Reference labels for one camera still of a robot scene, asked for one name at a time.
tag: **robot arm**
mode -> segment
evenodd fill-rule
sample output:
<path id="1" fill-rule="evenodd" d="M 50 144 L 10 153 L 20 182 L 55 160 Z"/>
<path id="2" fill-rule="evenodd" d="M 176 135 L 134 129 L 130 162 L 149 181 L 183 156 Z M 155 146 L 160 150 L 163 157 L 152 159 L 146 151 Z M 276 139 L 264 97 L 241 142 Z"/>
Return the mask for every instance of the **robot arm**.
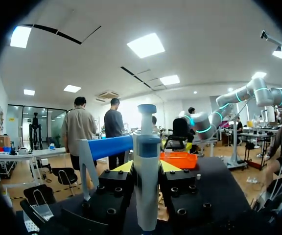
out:
<path id="1" fill-rule="evenodd" d="M 223 118 L 232 111 L 232 103 L 242 102 L 254 97 L 259 107 L 279 105 L 282 106 L 282 88 L 268 89 L 263 78 L 252 79 L 246 86 L 221 95 L 216 99 L 219 109 L 208 116 L 205 112 L 191 115 L 193 129 L 201 140 L 213 136 Z"/>

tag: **orange tray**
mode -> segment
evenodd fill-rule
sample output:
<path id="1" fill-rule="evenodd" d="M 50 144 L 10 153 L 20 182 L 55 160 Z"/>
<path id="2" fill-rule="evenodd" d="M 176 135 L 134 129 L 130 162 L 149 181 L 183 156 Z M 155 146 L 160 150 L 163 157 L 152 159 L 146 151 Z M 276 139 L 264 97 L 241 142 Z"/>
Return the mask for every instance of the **orange tray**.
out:
<path id="1" fill-rule="evenodd" d="M 193 169 L 198 158 L 196 154 L 189 154 L 187 152 L 162 152 L 160 160 L 180 169 Z"/>

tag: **blue foam roller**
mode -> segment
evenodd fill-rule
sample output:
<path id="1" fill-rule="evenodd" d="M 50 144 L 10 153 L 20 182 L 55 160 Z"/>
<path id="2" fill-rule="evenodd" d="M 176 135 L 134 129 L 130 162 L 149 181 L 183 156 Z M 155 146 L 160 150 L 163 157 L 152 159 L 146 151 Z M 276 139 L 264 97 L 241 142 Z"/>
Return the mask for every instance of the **blue foam roller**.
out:
<path id="1" fill-rule="evenodd" d="M 93 160 L 133 149 L 132 136 L 120 136 L 88 141 Z"/>

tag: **floor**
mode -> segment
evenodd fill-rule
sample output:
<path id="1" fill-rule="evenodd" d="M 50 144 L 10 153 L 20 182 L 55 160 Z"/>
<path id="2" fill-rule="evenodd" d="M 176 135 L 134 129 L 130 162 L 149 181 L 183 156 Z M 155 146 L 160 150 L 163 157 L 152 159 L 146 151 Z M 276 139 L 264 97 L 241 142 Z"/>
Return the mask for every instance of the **floor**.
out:
<path id="1" fill-rule="evenodd" d="M 242 146 L 237 147 L 237 152 L 241 159 L 244 158 L 244 150 L 245 150 L 245 144 L 243 143 Z M 218 142 L 217 145 L 214 148 L 214 155 L 215 156 L 231 156 L 233 151 L 232 147 L 224 147 L 221 146 L 221 142 Z M 207 157 L 210 152 L 210 147 L 205 148 L 205 156 Z M 250 157 L 254 162 L 260 163 L 261 159 L 256 157 L 256 154 L 260 152 L 260 149 L 254 149 L 250 152 Z M 63 157 L 53 157 L 49 158 L 49 163 L 51 164 L 51 167 L 71 167 L 71 161 L 70 157 L 67 155 L 66 159 L 64 160 Z M 97 171 L 99 174 L 101 174 L 105 169 L 108 168 L 108 165 L 106 163 L 102 163 L 98 161 L 97 164 Z M 49 187 L 51 187 L 54 190 L 54 196 L 57 201 L 61 201 L 66 199 L 68 196 L 71 195 L 71 191 L 68 189 L 67 186 L 61 185 L 58 183 L 57 177 L 53 174 L 50 174 L 48 172 L 48 169 L 45 168 L 44 170 L 46 172 L 47 181 L 44 181 L 45 184 L 47 184 Z M 81 183 L 80 174 L 78 171 L 76 171 L 76 174 L 78 176 L 78 183 Z M 262 171 L 259 171 L 255 168 L 248 167 L 245 170 L 236 169 L 232 170 L 232 174 L 235 178 L 235 180 L 240 185 L 241 189 L 245 193 L 245 196 L 251 204 L 252 200 L 256 199 L 256 197 L 259 195 L 261 189 L 262 189 L 262 183 L 258 184 L 250 184 L 247 183 L 246 180 L 248 177 L 250 178 L 257 178 L 258 182 L 261 182 L 262 177 Z M 11 179 L 3 179 L 3 184 L 15 184 L 15 183 L 22 183 L 27 181 L 33 181 L 33 178 L 30 173 L 29 166 L 26 162 L 18 162 L 16 168 L 13 170 Z M 89 179 L 89 176 L 87 177 L 87 184 L 92 187 L 92 183 Z M 25 188 L 9 188 L 8 192 L 12 199 L 13 204 L 13 210 L 21 210 L 20 207 L 20 201 L 22 201 L 24 194 L 23 190 Z M 82 192 L 81 185 L 75 186 L 73 188 L 75 194 L 79 194 Z"/>

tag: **ceiling light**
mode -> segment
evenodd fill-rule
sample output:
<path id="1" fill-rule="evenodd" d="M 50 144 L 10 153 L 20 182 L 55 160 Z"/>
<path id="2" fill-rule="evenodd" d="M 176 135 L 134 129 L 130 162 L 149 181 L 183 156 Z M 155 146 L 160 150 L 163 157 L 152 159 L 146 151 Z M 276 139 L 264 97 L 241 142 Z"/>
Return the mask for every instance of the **ceiling light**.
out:
<path id="1" fill-rule="evenodd" d="M 34 95 L 35 91 L 24 89 L 23 93 L 27 95 Z"/>
<path id="2" fill-rule="evenodd" d="M 267 75 L 267 73 L 265 73 L 265 72 L 256 72 L 252 76 L 252 79 L 254 79 L 254 78 L 264 78 L 266 75 Z"/>
<path id="3" fill-rule="evenodd" d="M 10 39 L 10 46 L 26 48 L 30 32 L 31 28 L 29 27 L 17 26 Z"/>
<path id="4" fill-rule="evenodd" d="M 81 87 L 76 87 L 76 86 L 68 85 L 68 86 L 65 87 L 64 91 L 76 93 L 80 89 L 81 89 Z"/>
<path id="5" fill-rule="evenodd" d="M 277 47 L 277 49 L 273 52 L 273 55 L 282 59 L 282 49 L 280 47 Z"/>
<path id="6" fill-rule="evenodd" d="M 130 49 L 133 50 L 133 52 L 141 59 L 165 51 L 156 33 L 151 33 L 129 42 L 127 43 L 127 46 L 129 46 Z"/>
<path id="7" fill-rule="evenodd" d="M 179 77 L 177 75 L 161 77 L 160 81 L 166 86 L 171 84 L 180 83 Z"/>

